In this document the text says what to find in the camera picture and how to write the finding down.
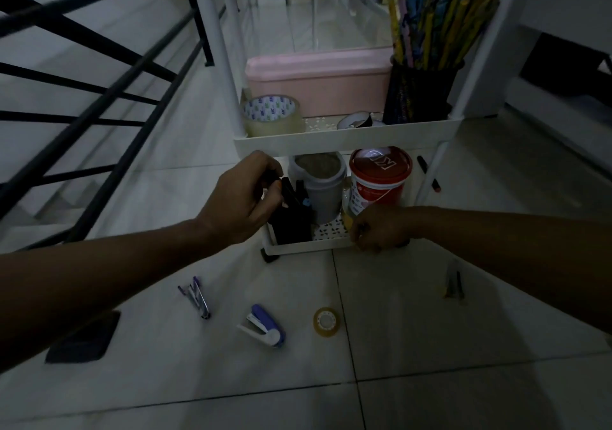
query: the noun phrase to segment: blue and white stapler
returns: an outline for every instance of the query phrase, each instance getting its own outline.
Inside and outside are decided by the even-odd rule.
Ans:
[[[255,325],[259,332],[244,325],[237,325],[244,333],[273,348],[280,348],[283,345],[285,332],[259,304],[251,307],[247,320]]]

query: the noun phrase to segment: clear packing tape roll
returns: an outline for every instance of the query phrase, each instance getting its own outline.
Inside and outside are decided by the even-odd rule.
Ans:
[[[260,96],[244,101],[240,108],[242,121],[249,137],[268,137],[306,131],[300,103],[289,96]]]

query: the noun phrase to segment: black metal railing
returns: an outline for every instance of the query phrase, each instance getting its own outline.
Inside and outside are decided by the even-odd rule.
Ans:
[[[62,242],[73,242],[85,239],[111,198],[113,192],[119,185],[121,179],[138,155],[144,142],[161,118],[164,110],[169,105],[172,96],[178,90],[181,82],[183,82],[189,68],[192,66],[201,49],[206,56],[206,65],[214,64],[204,24],[198,10],[197,0],[188,0],[190,10],[144,55],[139,55],[119,45],[115,41],[103,37],[99,33],[64,16],[65,13],[72,12],[98,1],[101,0],[55,0],[47,4],[40,4],[34,0],[0,0],[0,11],[7,14],[7,16],[0,18],[0,37],[10,35],[32,26],[37,26],[131,66],[129,70],[119,77],[110,87],[102,87],[72,80],[70,78],[43,73],[37,70],[24,69],[8,63],[0,63],[0,73],[101,94],[100,97],[91,103],[88,108],[77,117],[0,111],[0,121],[67,124],[66,128],[62,130],[57,137],[51,140],[51,142],[17,172],[17,174],[7,182],[0,184],[0,219],[3,218],[32,187],[110,172],[109,177],[98,189],[97,193],[72,228],[35,242],[23,249],[42,248]],[[219,13],[219,18],[223,15],[224,11],[225,6]],[[154,62],[157,55],[170,44],[192,19],[195,21],[200,40],[193,48],[187,61],[183,63],[179,72],[174,73]],[[155,100],[126,92],[126,88],[128,88],[142,72],[150,73],[151,75],[171,82],[161,99]],[[106,111],[118,98],[155,105],[155,109],[144,122],[100,118],[104,111]],[[91,125],[114,125],[141,128],[116,164],[64,173],[46,174],[70,147],[81,138]]]

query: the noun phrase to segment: tape roll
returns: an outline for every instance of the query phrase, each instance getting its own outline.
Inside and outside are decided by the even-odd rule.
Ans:
[[[300,103],[284,95],[266,95],[241,104],[242,121],[249,137],[303,133]]]
[[[312,324],[319,335],[327,338],[340,328],[340,316],[332,308],[321,308],[315,312]]]

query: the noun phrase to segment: pink container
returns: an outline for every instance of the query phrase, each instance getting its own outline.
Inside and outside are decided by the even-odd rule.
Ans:
[[[247,62],[253,97],[286,95],[302,116],[380,112],[389,87],[393,48],[362,48],[257,56]]]

